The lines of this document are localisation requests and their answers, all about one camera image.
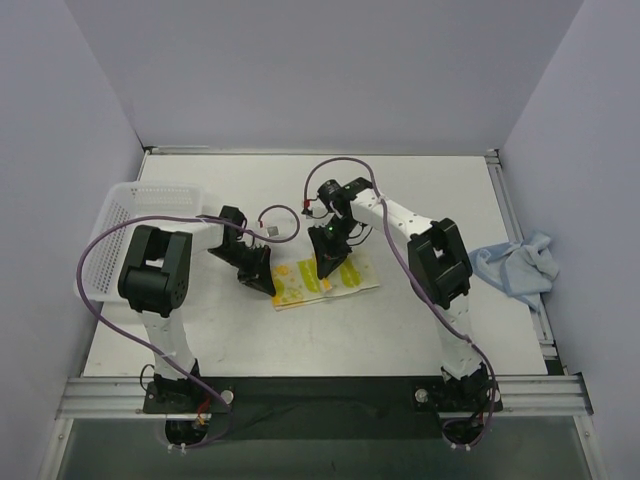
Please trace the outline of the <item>yellow green patterned towel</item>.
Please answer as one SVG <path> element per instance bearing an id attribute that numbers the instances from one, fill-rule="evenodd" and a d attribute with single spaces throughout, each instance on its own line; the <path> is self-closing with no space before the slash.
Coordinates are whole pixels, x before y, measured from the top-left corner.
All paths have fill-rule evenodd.
<path id="1" fill-rule="evenodd" d="M 355 251 L 327 278 L 317 277 L 314 257 L 279 261 L 272 268 L 276 311 L 354 295 L 380 286 L 373 262 L 364 251 Z"/>

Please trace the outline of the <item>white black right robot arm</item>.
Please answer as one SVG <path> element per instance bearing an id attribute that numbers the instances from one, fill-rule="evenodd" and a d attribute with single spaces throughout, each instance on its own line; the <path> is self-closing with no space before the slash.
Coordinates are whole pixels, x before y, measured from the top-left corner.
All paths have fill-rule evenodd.
<path id="1" fill-rule="evenodd" d="M 330 215 L 328 222 L 308 229 L 317 277 L 324 279 L 345 263 L 356 226 L 384 234 L 416 295 L 435 309 L 445 401 L 458 410 L 468 408 L 490 380 L 487 363 L 471 340 L 472 266 L 455 222 L 418 215 L 377 194 L 362 177 L 344 186 L 328 180 L 317 194 Z"/>

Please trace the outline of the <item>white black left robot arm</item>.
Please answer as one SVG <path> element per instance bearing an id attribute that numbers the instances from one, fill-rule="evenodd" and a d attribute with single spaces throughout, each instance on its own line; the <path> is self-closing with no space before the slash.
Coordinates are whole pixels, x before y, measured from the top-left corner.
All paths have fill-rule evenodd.
<path id="1" fill-rule="evenodd" d="M 118 293 L 142 321 L 154 350 L 156 396 L 181 412 L 202 399 L 199 366 L 191 352 L 179 308 L 184 303 L 195 253 L 207 251 L 237 269 L 238 281 L 271 297 L 276 295 L 271 249 L 249 246 L 239 229 L 245 215 L 234 206 L 220 211 L 222 224 L 191 223 L 163 230 L 140 225 L 133 231 L 118 279 Z"/>

